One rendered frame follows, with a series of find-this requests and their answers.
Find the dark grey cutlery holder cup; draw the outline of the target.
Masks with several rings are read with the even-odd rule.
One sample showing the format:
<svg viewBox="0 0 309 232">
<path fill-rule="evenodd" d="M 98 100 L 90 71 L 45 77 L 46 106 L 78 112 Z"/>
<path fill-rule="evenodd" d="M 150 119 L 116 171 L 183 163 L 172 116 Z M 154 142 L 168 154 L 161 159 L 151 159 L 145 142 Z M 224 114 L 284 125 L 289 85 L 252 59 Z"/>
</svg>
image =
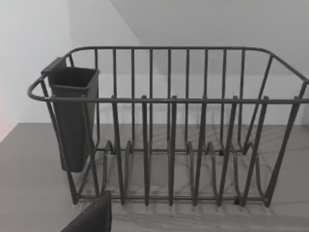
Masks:
<svg viewBox="0 0 309 232">
<path fill-rule="evenodd" d="M 47 74 L 53 97 L 81 98 L 98 96 L 97 69 L 68 67 L 66 61 L 58 57 L 42 70 Z M 85 122 L 82 104 L 78 102 L 56 102 L 69 163 L 69 171 L 80 173 L 88 158 Z"/>
</svg>

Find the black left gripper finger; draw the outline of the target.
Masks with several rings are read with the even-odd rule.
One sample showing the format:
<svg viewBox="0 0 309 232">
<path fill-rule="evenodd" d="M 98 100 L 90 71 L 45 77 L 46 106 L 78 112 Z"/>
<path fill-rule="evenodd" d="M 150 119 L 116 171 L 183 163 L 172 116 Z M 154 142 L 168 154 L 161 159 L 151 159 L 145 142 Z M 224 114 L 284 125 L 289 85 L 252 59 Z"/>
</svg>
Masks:
<svg viewBox="0 0 309 232">
<path fill-rule="evenodd" d="M 104 191 L 60 232 L 111 232 L 112 198 Z"/>
</svg>

